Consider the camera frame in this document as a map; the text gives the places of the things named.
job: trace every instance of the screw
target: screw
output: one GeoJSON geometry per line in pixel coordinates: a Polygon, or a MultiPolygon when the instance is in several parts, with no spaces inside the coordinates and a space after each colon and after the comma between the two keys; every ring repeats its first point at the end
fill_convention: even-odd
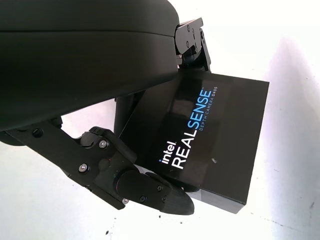
{"type": "Polygon", "coordinates": [[[101,149],[105,149],[106,147],[108,147],[109,143],[106,140],[101,140],[99,142],[99,148],[101,149]]]}
{"type": "Polygon", "coordinates": [[[125,199],[125,198],[124,198],[124,199],[122,200],[122,203],[123,203],[124,205],[126,205],[128,202],[129,202],[128,199],[125,199]]]}
{"type": "Polygon", "coordinates": [[[32,131],[32,136],[36,139],[41,138],[44,135],[44,131],[41,128],[36,128],[32,131]]]}
{"type": "Polygon", "coordinates": [[[147,198],[145,196],[141,196],[139,201],[140,201],[140,203],[144,203],[146,201],[146,199],[147,198]]]}
{"type": "Polygon", "coordinates": [[[88,169],[88,165],[85,164],[85,163],[83,163],[83,164],[81,164],[81,165],[79,166],[79,172],[80,172],[80,173],[84,173],[85,171],[87,171],[87,169],[88,169]]]}
{"type": "Polygon", "coordinates": [[[166,202],[166,200],[167,200],[167,196],[163,196],[163,198],[162,198],[162,202],[163,202],[163,203],[165,203],[165,202],[166,202]]]}

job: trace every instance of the white background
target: white background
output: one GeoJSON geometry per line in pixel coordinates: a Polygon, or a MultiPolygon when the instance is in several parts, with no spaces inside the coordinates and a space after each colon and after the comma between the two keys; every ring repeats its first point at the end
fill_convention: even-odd
{"type": "MultiPolygon", "coordinates": [[[[117,211],[27,147],[1,143],[0,239],[320,239],[316,1],[170,2],[180,22],[203,18],[212,72],[270,82],[247,205],[236,215],[197,200],[191,216],[132,202],[117,211]]],[[[63,129],[112,129],[114,114],[103,102],[65,116],[63,129]]]]}

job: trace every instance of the black box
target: black box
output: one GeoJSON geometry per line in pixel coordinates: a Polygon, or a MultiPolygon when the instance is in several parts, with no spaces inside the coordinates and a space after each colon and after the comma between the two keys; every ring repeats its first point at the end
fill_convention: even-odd
{"type": "Polygon", "coordinates": [[[269,83],[206,72],[146,90],[121,139],[136,165],[237,213],[247,202],[269,83]]]}

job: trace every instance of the metal bracket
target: metal bracket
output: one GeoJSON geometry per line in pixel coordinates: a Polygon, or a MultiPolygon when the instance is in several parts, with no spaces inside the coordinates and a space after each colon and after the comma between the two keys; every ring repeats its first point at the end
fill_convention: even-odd
{"type": "Polygon", "coordinates": [[[193,214],[190,197],[169,183],[141,174],[134,166],[136,155],[110,130],[95,126],[73,139],[59,127],[43,121],[6,133],[116,209],[132,200],[168,214],[193,214]]]}
{"type": "Polygon", "coordinates": [[[202,18],[181,23],[175,30],[175,46],[177,55],[184,54],[191,47],[195,53],[201,50],[200,28],[204,25],[202,18]]]}

